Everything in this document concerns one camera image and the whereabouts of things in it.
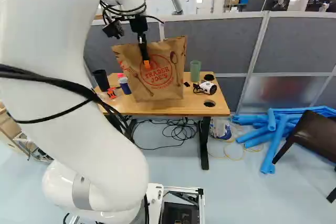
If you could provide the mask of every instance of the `wooden table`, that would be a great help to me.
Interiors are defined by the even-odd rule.
[[[201,79],[206,74],[214,75],[213,72],[201,72]],[[117,73],[109,75],[108,79],[111,86],[119,86]],[[107,103],[124,115],[202,116],[203,119],[198,122],[201,166],[202,169],[208,170],[207,140],[211,116],[227,116],[230,115],[230,110],[216,79],[212,81],[217,85],[217,92],[214,95],[195,94],[193,92],[193,83],[190,80],[190,72],[184,72],[183,80],[191,86],[187,88],[183,85],[184,98],[182,100],[136,102],[133,95],[122,94],[122,96]],[[95,92],[100,92],[99,87],[94,90]],[[215,102],[216,105],[211,108],[206,107],[204,102],[208,100]],[[102,107],[100,107],[100,110],[107,114]]]

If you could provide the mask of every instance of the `hole in table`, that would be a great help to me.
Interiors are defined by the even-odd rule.
[[[206,107],[214,107],[214,106],[216,106],[216,103],[213,100],[205,100],[204,101],[204,106],[206,106]]]

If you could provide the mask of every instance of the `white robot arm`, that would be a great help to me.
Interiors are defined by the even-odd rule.
[[[143,0],[116,1],[132,9]],[[0,0],[0,63],[91,87],[83,48],[99,0]],[[85,99],[46,83],[0,78],[18,120],[44,118]],[[55,161],[43,189],[56,205],[98,222],[130,223],[148,187],[143,154],[92,102],[59,118],[21,124]]]

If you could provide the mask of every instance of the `cubicle partition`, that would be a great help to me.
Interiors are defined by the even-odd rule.
[[[336,108],[336,14],[308,12],[227,13],[171,16],[149,23],[148,41],[187,36],[187,61],[216,73],[231,111],[265,112],[269,107],[328,105]],[[107,38],[95,20],[85,46],[90,69],[120,72],[111,46],[137,42]]]

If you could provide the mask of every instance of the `trader joe's bag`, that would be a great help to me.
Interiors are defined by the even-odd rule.
[[[183,98],[185,37],[148,43],[149,70],[142,61],[138,44],[117,45],[112,50],[138,102]]]

